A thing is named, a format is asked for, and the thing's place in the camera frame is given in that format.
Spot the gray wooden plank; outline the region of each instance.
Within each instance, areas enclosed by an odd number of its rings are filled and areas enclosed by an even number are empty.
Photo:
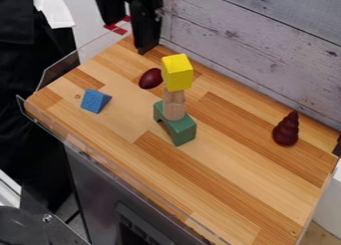
[[[171,41],[341,128],[341,48],[223,0],[174,0]]]
[[[341,0],[227,0],[341,45]]]

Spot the wooden block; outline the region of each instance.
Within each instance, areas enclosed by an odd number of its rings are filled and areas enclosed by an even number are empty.
[[[183,119],[185,115],[185,103],[178,104],[175,102],[164,103],[164,117],[169,121],[179,121]]]
[[[173,102],[173,100],[172,100],[172,93],[167,90],[166,86],[164,86],[163,101],[166,104]]]
[[[164,87],[163,101],[164,101],[164,103],[175,102],[178,104],[182,104],[185,102],[184,91],[180,90],[180,91],[170,92],[167,89],[167,87]]]
[[[98,114],[111,98],[111,96],[96,90],[87,89],[83,96],[81,108]]]
[[[195,138],[196,123],[194,120],[188,114],[185,114],[180,121],[168,121],[163,115],[163,102],[154,104],[154,120],[165,123],[174,145],[182,145]]]
[[[172,100],[177,104],[184,103],[184,90],[172,92]]]
[[[163,57],[162,75],[170,92],[186,90],[191,87],[193,67],[186,54]]]

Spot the dark red cone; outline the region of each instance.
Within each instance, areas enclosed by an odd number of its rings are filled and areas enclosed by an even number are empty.
[[[280,145],[294,145],[298,141],[298,112],[294,111],[281,121],[272,131],[272,137]]]

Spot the black fabric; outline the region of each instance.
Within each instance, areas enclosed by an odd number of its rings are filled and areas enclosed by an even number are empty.
[[[73,32],[52,30],[33,0],[0,0],[0,14],[0,168],[54,210],[71,192],[65,153],[21,114],[16,95],[32,95],[44,70],[76,49]]]
[[[0,0],[0,42],[34,43],[33,0]]]

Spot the wood grain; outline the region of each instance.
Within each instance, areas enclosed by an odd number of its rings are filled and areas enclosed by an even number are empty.
[[[280,147],[271,129],[290,108],[193,62],[198,76],[185,96],[197,137],[175,147],[153,120],[163,87],[137,85],[169,54],[159,46],[140,56],[128,38],[31,96],[25,108],[44,123],[53,120],[63,128],[59,136],[77,138],[89,155],[206,239],[294,244],[336,164],[330,152],[337,131],[301,115],[299,142]],[[80,108],[77,96],[89,83],[113,96],[98,115]]]
[[[339,46],[224,0],[172,6],[164,44],[341,129]]]
[[[341,45],[341,0],[226,0]]]

